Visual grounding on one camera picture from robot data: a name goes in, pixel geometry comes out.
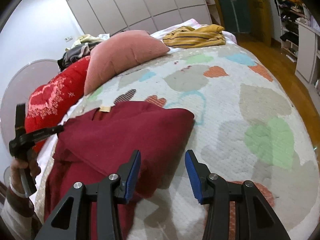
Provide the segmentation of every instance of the bedspread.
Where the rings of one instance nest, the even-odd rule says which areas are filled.
[[[291,239],[311,234],[320,204],[316,156],[297,110],[252,53],[234,44],[172,53],[114,77],[73,115],[127,100],[194,113],[186,149],[228,181],[266,187]],[[138,204],[128,239],[201,239],[206,213],[178,158],[153,197]]]

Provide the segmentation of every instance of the yellow sweater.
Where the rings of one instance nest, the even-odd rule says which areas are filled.
[[[224,27],[216,24],[194,29],[182,26],[163,37],[163,42],[169,47],[200,48],[226,44],[222,31]]]

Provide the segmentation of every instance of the maroon cloth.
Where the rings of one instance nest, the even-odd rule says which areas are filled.
[[[52,171],[46,183],[44,219],[77,181],[91,184],[115,173],[133,150],[141,152],[135,194],[128,205],[118,205],[126,239],[140,197],[156,190],[168,163],[184,146],[194,115],[186,109],[163,109],[147,102],[119,102],[110,113],[92,110],[69,119],[59,134]],[[96,240],[96,205],[92,205],[91,240]]]

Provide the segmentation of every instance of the blue gripper pad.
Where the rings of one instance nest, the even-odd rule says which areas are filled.
[[[127,183],[126,183],[124,198],[126,199],[127,203],[133,196],[134,188],[136,187],[136,183],[138,180],[140,166],[141,166],[141,154],[140,152],[138,152],[132,164],[132,167],[127,179]]]
[[[193,195],[195,196],[195,198],[198,200],[199,203],[202,203],[203,195],[201,193],[201,181],[198,177],[196,168],[191,160],[191,156],[188,151],[186,152],[186,155],[184,157],[184,163],[186,165]]]

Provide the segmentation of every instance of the red cushion with white text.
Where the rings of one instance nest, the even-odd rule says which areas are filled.
[[[27,133],[56,126],[83,96],[89,60],[90,56],[81,58],[30,95],[25,120]],[[44,141],[38,142],[34,150],[38,153],[43,144]]]

